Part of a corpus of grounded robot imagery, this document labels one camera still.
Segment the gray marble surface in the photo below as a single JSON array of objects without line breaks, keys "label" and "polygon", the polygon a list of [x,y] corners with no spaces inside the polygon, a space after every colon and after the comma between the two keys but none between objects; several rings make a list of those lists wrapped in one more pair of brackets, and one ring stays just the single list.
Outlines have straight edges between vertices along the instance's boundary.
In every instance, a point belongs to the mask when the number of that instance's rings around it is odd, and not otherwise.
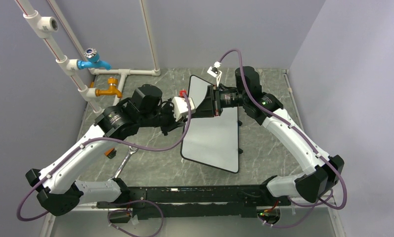
[{"label": "gray marble surface", "polygon": [[[222,83],[235,86],[234,68],[223,68]],[[163,91],[163,100],[178,95],[180,90],[188,89],[190,75],[199,76],[211,83],[215,79],[207,74],[207,68],[195,69],[162,69],[159,77],[128,76],[124,85],[123,98],[132,95],[135,88],[143,84],[153,84]],[[290,97],[286,81],[281,69],[257,69],[260,74],[263,91],[272,93],[296,118],[296,112]],[[107,79],[119,75],[99,75],[95,87],[107,88]],[[112,106],[113,96],[98,98],[99,104],[105,108]],[[87,108],[81,135],[85,134],[94,123],[96,115]],[[202,185],[247,185],[260,184],[272,175],[290,175],[301,172],[299,164],[282,143],[269,131],[259,126],[253,119],[246,116],[239,108],[239,120],[243,126],[239,128],[239,146],[243,154],[239,155],[239,172],[233,174],[227,171],[208,167],[182,159],[179,154],[180,145],[166,152],[138,151],[134,154],[120,178],[128,186],[202,186]],[[182,129],[176,129],[164,136],[159,128],[140,128],[138,134],[127,138],[127,141],[150,147],[166,147],[181,136]],[[105,181],[116,171],[127,154],[128,147],[118,145],[117,155],[102,159],[91,165],[80,177],[83,181]]]}]

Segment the light purple wall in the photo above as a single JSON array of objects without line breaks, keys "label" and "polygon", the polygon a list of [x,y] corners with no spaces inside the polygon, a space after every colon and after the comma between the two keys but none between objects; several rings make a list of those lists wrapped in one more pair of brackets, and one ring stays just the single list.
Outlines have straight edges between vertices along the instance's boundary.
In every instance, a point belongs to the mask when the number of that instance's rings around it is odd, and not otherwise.
[{"label": "light purple wall", "polygon": [[346,162],[347,236],[394,237],[394,0],[327,0],[290,82],[307,134]]},{"label": "light purple wall", "polygon": [[[42,16],[52,11],[31,0]],[[79,58],[64,31],[55,40],[70,58]],[[85,83],[92,77],[81,73]],[[0,237],[38,236],[43,219],[16,219],[17,203],[29,190],[25,173],[61,156],[77,138],[86,103],[56,64],[14,1],[0,1]],[[22,210],[30,217],[44,211],[35,195]]]},{"label": "light purple wall", "polygon": [[[325,0],[149,1],[161,67],[208,67],[231,48],[253,67],[289,68]],[[237,66],[235,57],[225,66]]]}]

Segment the red cap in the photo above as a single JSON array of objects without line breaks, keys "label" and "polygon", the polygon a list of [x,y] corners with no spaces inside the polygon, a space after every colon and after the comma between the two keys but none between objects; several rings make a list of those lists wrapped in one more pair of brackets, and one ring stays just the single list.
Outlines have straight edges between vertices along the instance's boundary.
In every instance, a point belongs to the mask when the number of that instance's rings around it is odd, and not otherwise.
[{"label": "red cap", "polygon": [[186,95],[186,90],[180,90],[180,91],[179,91],[179,96],[180,96],[180,97],[183,97],[183,94]]}]

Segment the pvc pipe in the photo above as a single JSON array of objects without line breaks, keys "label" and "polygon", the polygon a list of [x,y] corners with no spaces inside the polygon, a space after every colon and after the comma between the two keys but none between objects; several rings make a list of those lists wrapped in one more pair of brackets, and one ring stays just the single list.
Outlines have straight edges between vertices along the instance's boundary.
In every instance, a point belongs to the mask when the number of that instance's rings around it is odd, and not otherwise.
[{"label": "pvc pipe", "polygon": [[73,32],[72,28],[69,25],[69,22],[67,22],[66,18],[63,15],[63,12],[61,12],[60,8],[58,7],[57,3],[55,0],[47,0],[48,4],[51,6],[51,9],[54,11],[55,15],[57,18],[60,20],[61,25],[63,26],[64,30],[66,31],[67,35],[69,36],[70,40],[73,42],[75,45],[75,48],[79,52],[81,58],[83,61],[87,61],[88,59],[83,55],[83,52],[85,51],[80,44],[78,38],[76,37],[75,33]]},{"label": "pvc pipe", "polygon": [[[124,83],[126,82],[127,73],[121,73],[120,81],[118,82],[118,90],[122,93],[124,89]],[[112,105],[117,105],[121,98],[115,96],[114,103]]]},{"label": "pvc pipe", "polygon": [[157,59],[156,45],[153,38],[152,27],[149,19],[149,12],[147,10],[147,0],[140,0],[141,13],[143,15],[144,24],[146,26],[147,39],[149,41],[150,51],[152,52],[153,66],[155,71],[159,71],[159,62]]},{"label": "pvc pipe", "polygon": [[15,2],[26,16],[35,14],[35,10],[28,0],[15,0]]},{"label": "pvc pipe", "polygon": [[57,42],[54,40],[52,36],[49,36],[47,39],[43,39],[43,40],[44,43],[47,45],[48,49],[54,55],[56,61],[64,60],[66,55],[64,55],[63,51],[61,51],[60,47],[57,45]]},{"label": "pvc pipe", "polygon": [[130,70],[131,75],[152,75],[160,76],[160,69],[158,70]]},{"label": "pvc pipe", "polygon": [[131,69],[95,69],[92,71],[92,74],[119,74],[126,73],[127,75],[151,75],[151,76],[160,76],[160,70],[131,70]]},{"label": "pvc pipe", "polygon": [[28,0],[15,0],[15,2],[24,13],[23,16],[25,20],[28,22],[37,36],[43,39],[44,43],[53,53],[58,65],[77,86],[78,91],[81,93],[84,100],[90,104],[96,114],[103,112],[103,109],[96,103],[96,101],[91,100],[93,96],[91,96],[91,93],[88,93],[89,88],[83,83],[76,71],[71,71],[67,67],[69,63],[67,56],[63,54],[63,51],[61,51],[60,47],[57,45],[57,42],[51,36],[51,33],[57,31],[58,29],[55,19],[53,17],[41,17],[41,15],[34,10]]}]

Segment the faucet handle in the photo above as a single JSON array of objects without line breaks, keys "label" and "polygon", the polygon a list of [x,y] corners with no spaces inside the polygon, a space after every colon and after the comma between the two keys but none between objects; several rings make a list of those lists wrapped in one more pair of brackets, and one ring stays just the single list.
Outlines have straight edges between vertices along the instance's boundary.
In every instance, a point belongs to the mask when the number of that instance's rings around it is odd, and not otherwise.
[{"label": "faucet handle", "polygon": [[116,79],[114,77],[110,77],[110,78],[108,78],[108,84],[109,85],[117,85],[118,84],[118,79]]},{"label": "faucet handle", "polygon": [[84,56],[88,59],[88,61],[96,63],[99,61],[99,54],[94,48],[88,48],[84,52]]}]

